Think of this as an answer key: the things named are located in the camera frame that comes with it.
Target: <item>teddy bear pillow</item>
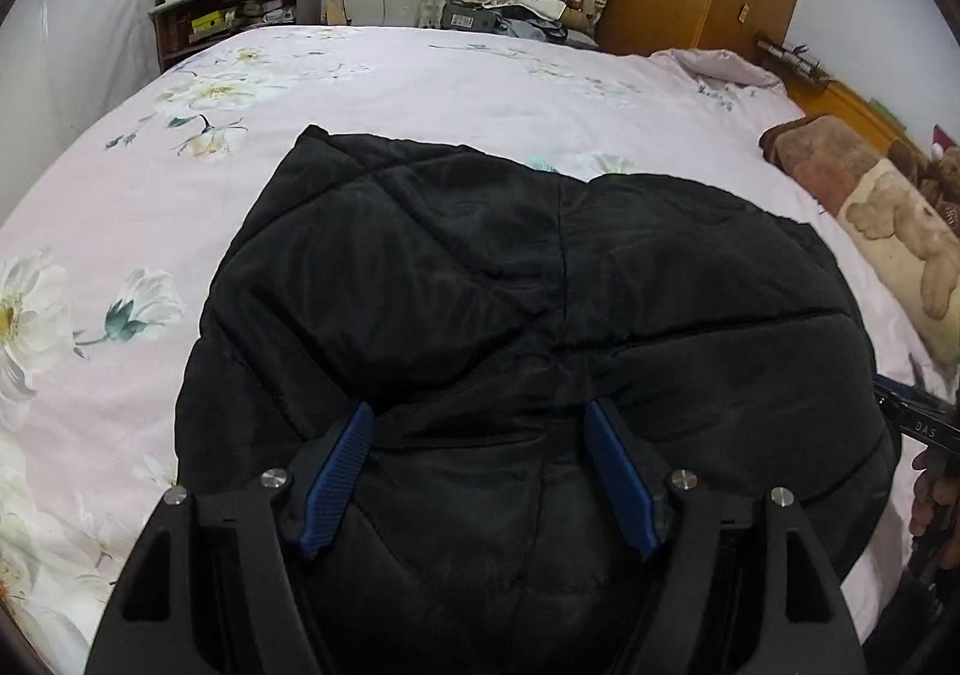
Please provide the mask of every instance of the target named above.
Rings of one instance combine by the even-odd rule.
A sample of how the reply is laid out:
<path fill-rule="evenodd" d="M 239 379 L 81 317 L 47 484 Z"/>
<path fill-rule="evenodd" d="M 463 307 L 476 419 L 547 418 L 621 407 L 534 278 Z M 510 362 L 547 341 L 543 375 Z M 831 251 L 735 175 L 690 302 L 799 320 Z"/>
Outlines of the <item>teddy bear pillow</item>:
<path fill-rule="evenodd" d="M 930 356 L 960 362 L 960 241 L 896 165 L 829 116 L 772 128 L 760 146 L 851 236 Z"/>

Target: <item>blue textured pad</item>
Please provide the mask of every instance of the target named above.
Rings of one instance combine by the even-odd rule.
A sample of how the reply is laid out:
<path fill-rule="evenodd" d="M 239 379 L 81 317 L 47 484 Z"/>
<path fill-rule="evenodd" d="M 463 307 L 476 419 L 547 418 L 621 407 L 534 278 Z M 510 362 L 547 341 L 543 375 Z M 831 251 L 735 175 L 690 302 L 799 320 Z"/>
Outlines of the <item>blue textured pad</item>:
<path fill-rule="evenodd" d="M 603 408 L 595 401 L 584 412 L 584 441 L 620 524 L 620 534 L 627 545 L 649 558 L 661 547 L 654 528 L 653 499 Z"/>
<path fill-rule="evenodd" d="M 362 404 L 347 421 L 307 493 L 304 534 L 298 542 L 306 558 L 312 559 L 333 542 L 372 442 L 373 410 Z"/>

